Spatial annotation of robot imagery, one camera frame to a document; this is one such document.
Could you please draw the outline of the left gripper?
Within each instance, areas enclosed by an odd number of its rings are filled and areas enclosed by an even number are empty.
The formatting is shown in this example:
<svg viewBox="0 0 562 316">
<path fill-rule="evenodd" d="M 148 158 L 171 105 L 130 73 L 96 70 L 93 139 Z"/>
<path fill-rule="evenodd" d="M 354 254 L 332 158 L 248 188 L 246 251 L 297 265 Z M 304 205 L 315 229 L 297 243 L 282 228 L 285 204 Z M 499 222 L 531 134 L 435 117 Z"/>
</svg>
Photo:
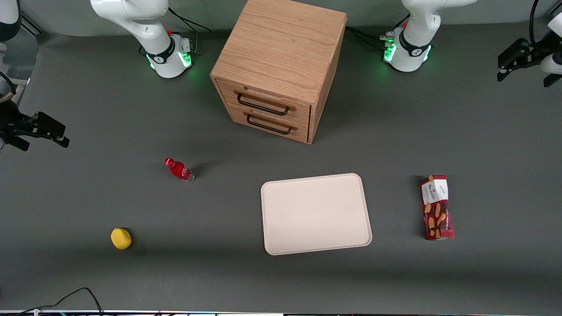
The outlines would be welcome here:
<svg viewBox="0 0 562 316">
<path fill-rule="evenodd" d="M 522 68 L 540 66 L 542 72 L 548 74 L 543 79 L 544 88 L 552 86 L 562 78 L 561 48 L 558 44 L 556 48 L 547 48 L 545 45 L 524 44 L 526 57 L 522 63 Z M 497 73 L 497 81 L 502 82 L 511 73 L 510 69 L 500 69 Z"/>
</svg>

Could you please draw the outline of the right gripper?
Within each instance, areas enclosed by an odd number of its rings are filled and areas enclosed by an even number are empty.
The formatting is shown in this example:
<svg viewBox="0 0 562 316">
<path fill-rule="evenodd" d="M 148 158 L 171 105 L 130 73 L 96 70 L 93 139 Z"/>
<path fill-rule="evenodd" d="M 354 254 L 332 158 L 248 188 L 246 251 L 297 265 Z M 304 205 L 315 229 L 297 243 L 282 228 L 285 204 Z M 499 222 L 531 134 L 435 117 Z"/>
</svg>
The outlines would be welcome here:
<svg viewBox="0 0 562 316">
<path fill-rule="evenodd" d="M 22 114 L 14 102 L 1 102 L 0 137 L 2 142 L 7 142 L 7 144 L 19 150 L 27 151 L 30 143 L 17 136 L 32 136 L 32 121 L 33 117 Z M 50 136 L 50 139 L 62 148 L 68 148 L 70 143 L 66 136 Z"/>
</svg>

